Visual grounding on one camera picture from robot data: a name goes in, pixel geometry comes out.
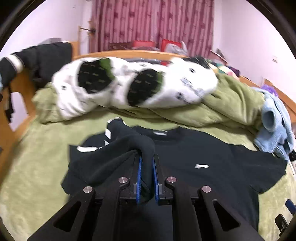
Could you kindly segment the black sweatshirt with white print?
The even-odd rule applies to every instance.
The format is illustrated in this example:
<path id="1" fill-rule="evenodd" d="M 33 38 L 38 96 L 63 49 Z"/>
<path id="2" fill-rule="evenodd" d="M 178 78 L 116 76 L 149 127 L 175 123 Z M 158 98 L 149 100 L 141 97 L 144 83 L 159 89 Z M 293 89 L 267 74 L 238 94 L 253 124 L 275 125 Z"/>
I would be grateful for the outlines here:
<path id="1" fill-rule="evenodd" d="M 152 160 L 187 185 L 208 185 L 253 228 L 258 227 L 258 196 L 286 174 L 287 161 L 242 145 L 230 145 L 204 132 L 174 128 L 159 132 L 141 126 L 129 127 L 121 118 L 109 120 L 103 133 L 69 148 L 69 166 L 62 181 L 64 191 L 74 196 L 86 186 L 107 187 L 141 159 L 140 204 L 122 210 L 116 239 L 172 240 L 171 208 L 153 202 Z"/>

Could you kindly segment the green fleece bed sheet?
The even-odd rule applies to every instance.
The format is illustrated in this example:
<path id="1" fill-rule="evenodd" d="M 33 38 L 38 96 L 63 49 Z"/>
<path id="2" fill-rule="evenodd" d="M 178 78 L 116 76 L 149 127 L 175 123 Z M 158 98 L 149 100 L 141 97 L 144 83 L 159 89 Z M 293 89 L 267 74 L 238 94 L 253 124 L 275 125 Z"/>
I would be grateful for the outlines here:
<path id="1" fill-rule="evenodd" d="M 70 121 L 43 125 L 35 118 L 16 146 L 1 186 L 1 218 L 15 240 L 27 240 L 66 202 L 61 181 L 68 168 L 68 146 L 82 143 L 88 136 L 103 132 L 107 120 L 120 116 L 129 126 L 167 130 L 177 125 L 206 132 L 228 144 L 242 144 L 255 150 L 253 134 L 245 128 L 221 124 L 194 128 L 164 119 L 138 119 L 121 113 L 95 110 Z M 292 215 L 285 206 L 295 203 L 295 177 L 288 164 L 284 175 L 271 189 L 259 196 L 259 234 L 277 240 L 275 217 L 282 213 L 289 222 Z"/>

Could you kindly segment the light blue fleece garment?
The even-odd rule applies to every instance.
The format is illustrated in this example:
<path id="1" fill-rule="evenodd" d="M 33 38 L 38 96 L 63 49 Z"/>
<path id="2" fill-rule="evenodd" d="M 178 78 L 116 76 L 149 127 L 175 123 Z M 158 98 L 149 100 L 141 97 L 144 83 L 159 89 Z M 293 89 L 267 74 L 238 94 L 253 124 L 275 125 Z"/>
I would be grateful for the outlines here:
<path id="1" fill-rule="evenodd" d="M 261 108 L 262 127 L 254 139 L 254 144 L 260 151 L 274 153 L 288 161 L 295 139 L 290 115 L 277 96 L 258 87 L 254 90 L 264 94 Z"/>

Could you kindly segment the green fleece blanket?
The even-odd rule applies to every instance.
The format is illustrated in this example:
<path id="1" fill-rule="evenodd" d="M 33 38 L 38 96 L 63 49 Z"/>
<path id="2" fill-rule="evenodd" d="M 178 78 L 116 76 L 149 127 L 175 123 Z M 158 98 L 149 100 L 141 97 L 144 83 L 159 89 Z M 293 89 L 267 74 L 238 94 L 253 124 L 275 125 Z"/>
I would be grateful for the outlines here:
<path id="1" fill-rule="evenodd" d="M 177 108 L 119 109 L 118 112 L 133 118 L 165 119 L 195 128 L 220 123 L 231 127 L 251 126 L 258 129 L 261 125 L 263 94 L 229 75 L 217 74 L 217 78 L 217 89 L 198 104 Z M 58 94 L 52 83 L 38 90 L 32 102 L 41 123 L 68 121 L 87 113 L 74 108 L 62 110 L 58 106 Z"/>

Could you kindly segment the white quilt with black strawberries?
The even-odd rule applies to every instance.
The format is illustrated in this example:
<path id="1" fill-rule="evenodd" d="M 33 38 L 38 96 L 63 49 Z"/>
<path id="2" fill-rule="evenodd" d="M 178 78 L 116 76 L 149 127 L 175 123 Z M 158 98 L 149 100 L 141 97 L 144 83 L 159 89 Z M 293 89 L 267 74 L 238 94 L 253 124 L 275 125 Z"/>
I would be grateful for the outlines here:
<path id="1" fill-rule="evenodd" d="M 173 57 L 165 65 L 117 57 L 81 58 L 52 76 L 64 119 L 104 108 L 174 108 L 199 103 L 218 78 L 207 61 Z"/>

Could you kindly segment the purple plush item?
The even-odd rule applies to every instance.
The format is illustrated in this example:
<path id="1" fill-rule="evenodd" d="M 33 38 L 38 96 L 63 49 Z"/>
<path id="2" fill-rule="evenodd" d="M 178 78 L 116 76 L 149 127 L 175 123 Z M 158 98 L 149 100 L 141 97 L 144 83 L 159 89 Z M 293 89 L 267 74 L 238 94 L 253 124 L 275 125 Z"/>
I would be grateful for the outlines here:
<path id="1" fill-rule="evenodd" d="M 269 93 L 273 94 L 274 96 L 278 97 L 278 93 L 276 92 L 276 90 L 273 86 L 264 84 L 264 85 L 262 85 L 261 88 L 268 91 Z"/>

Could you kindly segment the black jacket on footboard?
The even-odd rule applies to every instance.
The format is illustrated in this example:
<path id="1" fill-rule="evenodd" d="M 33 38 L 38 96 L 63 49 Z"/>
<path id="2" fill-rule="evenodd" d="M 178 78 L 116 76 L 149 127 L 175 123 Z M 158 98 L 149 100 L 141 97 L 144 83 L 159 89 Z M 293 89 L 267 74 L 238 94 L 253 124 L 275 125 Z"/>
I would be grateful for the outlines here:
<path id="1" fill-rule="evenodd" d="M 36 89 L 43 88 L 52 76 L 72 61 L 73 47 L 69 42 L 41 44 L 15 52 L 1 59 L 1 89 L 24 69 L 29 70 Z"/>

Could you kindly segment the red patterned curtain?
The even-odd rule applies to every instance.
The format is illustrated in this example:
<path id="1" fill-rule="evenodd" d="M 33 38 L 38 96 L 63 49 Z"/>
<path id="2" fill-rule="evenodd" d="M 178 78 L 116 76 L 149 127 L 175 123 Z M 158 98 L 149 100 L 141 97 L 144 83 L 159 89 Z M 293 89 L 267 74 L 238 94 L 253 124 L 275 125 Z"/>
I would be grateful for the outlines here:
<path id="1" fill-rule="evenodd" d="M 184 42 L 189 55 L 207 57 L 213 44 L 214 1 L 93 1 L 89 51 L 111 43 Z"/>

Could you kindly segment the wooden bed frame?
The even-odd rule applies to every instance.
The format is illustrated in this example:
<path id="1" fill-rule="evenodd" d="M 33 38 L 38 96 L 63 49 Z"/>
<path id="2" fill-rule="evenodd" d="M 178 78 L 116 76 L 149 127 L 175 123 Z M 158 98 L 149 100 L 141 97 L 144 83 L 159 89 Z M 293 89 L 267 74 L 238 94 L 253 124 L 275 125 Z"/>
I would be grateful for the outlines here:
<path id="1" fill-rule="evenodd" d="M 160 52 L 146 52 L 146 51 L 143 51 L 142 52 L 142 55 L 141 55 L 140 58 L 138 58 L 136 56 L 120 56 L 119 54 L 111 55 L 111 54 L 109 54 L 107 52 L 103 52 L 100 56 L 95 56 L 95 57 L 93 57 L 93 56 L 87 56 L 86 58 L 117 57 L 117 58 L 125 59 L 128 62 L 132 62 L 132 61 L 144 61 L 144 62 L 156 63 L 156 64 L 161 64 L 161 65 L 165 65 L 166 66 L 169 63 L 169 61 L 173 57 L 175 57 L 175 56 L 171 56 L 168 59 L 168 63 L 163 64 L 162 63 L 162 56 L 163 56 L 163 54 L 160 53 Z M 223 72 L 222 67 L 216 65 L 215 63 L 211 62 L 210 60 L 207 60 L 207 59 L 205 59 L 205 60 L 207 61 L 209 67 L 216 74 L 216 77 L 217 77 L 217 74 L 225 74 L 225 75 L 228 75 L 227 73 Z M 235 77 L 235 76 L 231 76 L 231 77 L 233 77 L 236 80 L 240 81 L 240 79 L 237 78 L 237 77 Z M 32 99 L 35 96 L 36 92 L 38 90 L 40 90 L 40 89 L 36 89 L 35 88 L 34 82 L 30 78 L 29 70 L 24 69 L 21 73 L 17 74 L 17 76 L 11 81 L 9 88 L 6 87 L 4 89 L 1 89 L 1 91 L 2 91 L 2 93 L 6 93 L 6 94 L 11 93 L 11 92 L 18 92 L 18 93 L 20 93 L 22 95 L 23 99 L 24 99 L 25 106 L 27 107 L 27 110 L 29 112 L 29 115 L 36 115 L 37 118 L 38 118 L 38 115 L 37 115 L 37 112 L 36 112 L 36 108 L 35 108 L 35 105 L 32 102 Z M 93 109 L 92 111 L 95 111 L 95 110 L 105 111 L 105 110 L 108 110 L 108 109 L 113 109 L 113 110 L 116 110 L 116 111 L 119 110 L 117 108 L 104 108 L 104 107 L 98 106 L 95 109 Z"/>

